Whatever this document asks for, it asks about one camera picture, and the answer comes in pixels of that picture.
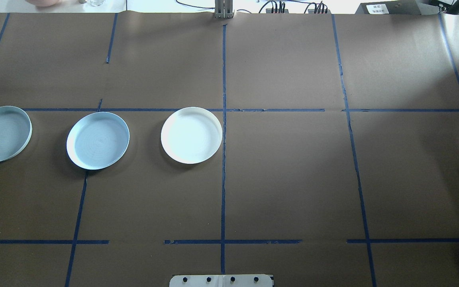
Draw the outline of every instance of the glass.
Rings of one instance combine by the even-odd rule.
[[[88,0],[88,3],[91,5],[91,6],[100,6],[102,5],[106,0]]]

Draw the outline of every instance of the label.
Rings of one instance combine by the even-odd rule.
[[[368,8],[369,14],[388,14],[385,4],[366,5],[366,8]]]

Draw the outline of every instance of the plate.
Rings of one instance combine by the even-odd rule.
[[[217,152],[222,127],[213,113],[198,107],[175,111],[162,126],[161,142],[173,160],[199,163]]]
[[[32,131],[25,111],[13,106],[0,107],[0,161],[18,155],[28,144]]]
[[[109,112],[96,112],[72,127],[67,153],[79,167],[103,169],[124,155],[129,141],[129,127],[122,118]]]

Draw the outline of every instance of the plate rim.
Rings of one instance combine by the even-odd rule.
[[[79,122],[81,122],[82,120],[86,119],[86,118],[89,118],[89,117],[92,117],[94,115],[100,115],[100,114],[107,114],[108,116],[110,116],[112,119],[119,119],[121,120],[124,125],[125,125],[125,131],[126,131],[126,134],[127,134],[127,143],[125,145],[125,148],[123,149],[122,151],[122,154],[120,154],[118,156],[118,158],[116,158],[114,161],[112,161],[111,163],[109,163],[108,165],[104,165],[103,167],[95,167],[95,166],[90,166],[90,165],[84,165],[83,162],[81,162],[80,160],[77,162],[75,161],[73,158],[72,158],[72,155],[71,155],[71,152],[75,153],[75,145],[72,145],[72,148],[69,149],[69,142],[73,141],[73,129],[75,128],[76,125],[79,124]],[[66,140],[66,149],[67,149],[67,155],[69,156],[70,160],[75,164],[77,165],[78,167],[82,168],[82,169],[87,169],[87,170],[90,170],[90,171],[96,171],[96,170],[99,170],[99,169],[105,169],[106,167],[109,167],[113,164],[115,164],[118,160],[120,160],[120,158],[122,158],[124,156],[124,154],[126,153],[127,149],[129,148],[129,143],[130,143],[130,138],[131,138],[131,133],[130,133],[130,130],[129,130],[129,125],[127,125],[127,123],[125,122],[124,119],[122,119],[122,117],[118,116],[117,114],[115,113],[111,113],[111,112],[94,112],[94,113],[91,113],[91,114],[88,114],[82,118],[80,118],[77,122],[75,122],[75,124],[72,126],[71,130],[69,131],[69,135],[67,136],[67,140]]]
[[[8,110],[14,110],[16,112],[18,112],[19,114],[21,115],[24,115],[25,118],[27,119],[27,122],[29,123],[29,132],[27,134],[27,138],[26,140],[24,141],[24,143],[21,145],[21,147],[19,148],[18,151],[16,151],[14,154],[12,154],[11,156],[5,158],[5,159],[2,159],[0,160],[0,162],[2,161],[6,161],[6,160],[9,160],[11,158],[14,158],[16,155],[18,155],[19,153],[21,153],[24,148],[27,146],[27,144],[29,143],[29,140],[31,140],[31,134],[33,133],[33,124],[31,123],[31,119],[29,118],[29,115],[21,108],[19,107],[16,107],[16,106],[0,106],[0,110],[1,109],[8,109]]]
[[[210,120],[214,120],[215,122],[218,123],[217,127],[218,127],[218,131],[220,131],[220,140],[219,140],[219,145],[217,146],[217,149],[215,149],[215,151],[208,157],[208,158],[205,158],[201,161],[188,161],[188,160],[182,160],[181,158],[178,158],[177,156],[175,156],[174,153],[171,152],[171,150],[169,149],[166,149],[166,147],[164,147],[164,138],[165,138],[165,128],[166,128],[166,124],[171,121],[175,116],[177,116],[179,113],[181,113],[182,111],[185,111],[185,110],[189,110],[189,109],[192,109],[192,110],[198,110],[198,111],[204,111],[203,113],[199,113],[201,114],[202,116],[206,116],[207,114],[209,114],[211,117]],[[215,153],[217,153],[217,151],[219,150],[220,146],[221,146],[221,143],[222,143],[222,139],[223,139],[223,129],[222,129],[222,124],[220,122],[220,120],[217,118],[217,116],[215,116],[215,114],[213,114],[211,111],[207,110],[207,109],[204,109],[204,108],[201,108],[201,107],[185,107],[185,108],[182,108],[182,109],[179,109],[178,111],[175,111],[174,113],[172,113],[171,115],[168,116],[168,118],[166,119],[166,121],[164,121],[164,124],[162,125],[162,129],[161,129],[161,145],[162,145],[162,149],[164,149],[164,151],[166,152],[166,154],[172,158],[173,160],[177,161],[177,162],[180,162],[180,163],[184,163],[186,165],[195,165],[197,163],[201,163],[201,162],[204,162],[206,160],[208,160],[209,158],[211,158],[212,156],[214,156]]]

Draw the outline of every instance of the metal post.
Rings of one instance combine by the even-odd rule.
[[[215,0],[215,18],[233,18],[233,0]]]

